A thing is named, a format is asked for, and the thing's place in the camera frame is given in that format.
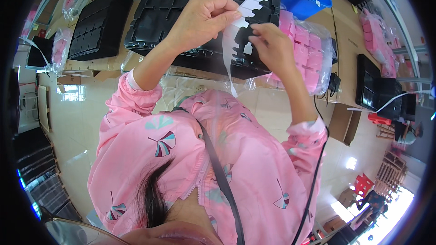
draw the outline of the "red plastic stool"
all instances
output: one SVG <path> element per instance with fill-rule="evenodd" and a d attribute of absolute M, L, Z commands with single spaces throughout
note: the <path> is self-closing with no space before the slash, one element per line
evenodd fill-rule
<path fill-rule="evenodd" d="M 390 125 L 392 123 L 390 119 L 379 117 L 376 113 L 369 113 L 368 120 L 372 121 L 373 124 Z"/>
<path fill-rule="evenodd" d="M 366 177 L 365 174 L 362 174 L 363 176 L 358 175 L 356 178 L 356 181 L 354 181 L 354 191 L 357 195 L 362 196 L 365 198 L 366 194 L 368 193 L 368 190 L 371 189 L 371 187 L 374 185 L 374 183 Z"/>

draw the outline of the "eyeglass frame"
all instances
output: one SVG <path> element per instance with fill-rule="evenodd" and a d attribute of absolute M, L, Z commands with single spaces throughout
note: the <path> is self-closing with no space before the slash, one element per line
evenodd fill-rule
<path fill-rule="evenodd" d="M 71 220 L 71 219 L 67 219 L 67 218 L 61 218 L 59 216 L 53 215 L 49 210 L 47 210 L 47 208 L 45 208 L 44 206 L 39 206 L 39 209 L 41 211 L 41 223 L 46 227 L 47 231 L 50 233 L 50 231 L 48 230 L 46 223 L 50 222 L 50 221 L 60 221 L 60 222 L 67 222 L 67 223 L 72 223 L 75 225 L 79 225 L 79 226 L 84 226 L 87 228 L 91 228 L 95 231 L 98 231 L 99 233 L 105 234 L 107 236 L 112 237 L 113 239 L 125 244 L 125 245 L 131 245 L 130 243 L 125 242 L 124 240 L 120 239 L 119 237 L 117 237 L 116 235 L 113 235 L 103 229 L 100 229 L 98 227 L 95 227 L 93 225 L 90 224 L 86 224 L 84 222 L 81 221 L 76 221 L 76 220 Z"/>

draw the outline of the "jacket sleeve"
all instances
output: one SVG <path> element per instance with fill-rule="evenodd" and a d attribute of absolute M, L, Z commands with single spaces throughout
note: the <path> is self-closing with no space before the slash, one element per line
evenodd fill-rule
<path fill-rule="evenodd" d="M 97 156 L 103 145 L 116 137 L 130 122 L 151 114 L 156 102 L 162 96 L 162 87 L 144 91 L 136 84 L 132 71 L 122 75 L 118 82 L 118 89 L 106 101 L 109 107 L 100 125 L 100 142 Z"/>
<path fill-rule="evenodd" d="M 297 125 L 291 124 L 286 131 L 289 137 L 287 141 L 282 143 L 282 146 L 288 152 L 295 170 L 306 188 L 307 196 L 309 196 L 318 159 L 323 145 L 327 141 L 327 129 L 324 121 L 318 117 L 316 121 L 301 122 Z M 318 170 L 312 202 L 317 198 L 320 190 L 320 177 L 321 171 Z"/>

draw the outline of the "workbench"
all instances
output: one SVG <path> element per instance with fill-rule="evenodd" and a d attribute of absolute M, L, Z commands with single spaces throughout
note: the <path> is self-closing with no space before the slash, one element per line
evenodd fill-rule
<path fill-rule="evenodd" d="M 70 22 L 63 18 L 62 3 L 64 0 L 59 0 L 55 7 L 52 19 L 48 25 L 46 38 L 50 38 L 56 33 L 59 27 L 68 27 L 74 30 L 76 21 Z M 135 0 L 130 9 L 125 27 L 123 38 L 126 36 L 130 23 L 133 20 L 134 13 L 139 5 L 140 0 Z M 325 8 L 319 13 L 309 17 L 306 21 L 314 22 L 326 27 L 331 36 L 337 41 L 337 63 L 332 66 L 331 72 L 336 72 L 341 78 L 339 91 L 330 97 L 328 101 L 331 103 L 342 103 L 347 106 L 361 108 L 355 103 L 356 84 L 357 84 L 357 55 L 365 54 L 378 68 L 379 63 L 365 49 L 364 36 L 359 14 L 357 9 L 353 8 L 347 0 L 332 0 L 333 7 Z M 65 65 L 65 70 L 103 70 L 103 71 L 120 71 L 121 65 L 124 63 L 129 50 L 123 45 L 121 40 L 119 53 L 115 57 L 103 59 L 95 59 L 90 61 L 75 61 L 68 60 Z M 136 67 L 143 59 L 143 56 L 133 53 L 123 70 L 129 71 Z M 211 79 L 217 81 L 228 81 L 227 76 L 209 73 L 205 71 L 184 68 L 171 67 L 171 74 L 174 76 L 195 77 L 201 79 Z M 244 83 L 244 80 L 232 78 L 234 83 Z M 255 78 L 256 87 L 276 88 L 265 82 L 263 78 Z"/>

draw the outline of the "hand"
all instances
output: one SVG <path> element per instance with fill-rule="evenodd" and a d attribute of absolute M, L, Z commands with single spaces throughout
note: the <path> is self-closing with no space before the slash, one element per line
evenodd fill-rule
<path fill-rule="evenodd" d="M 294 44 L 272 23 L 251 24 L 253 33 L 248 40 L 256 47 L 260 60 L 277 76 L 298 72 L 295 68 Z"/>
<path fill-rule="evenodd" d="M 202 46 L 241 17 L 233 0 L 190 0 L 164 39 L 178 53 Z"/>

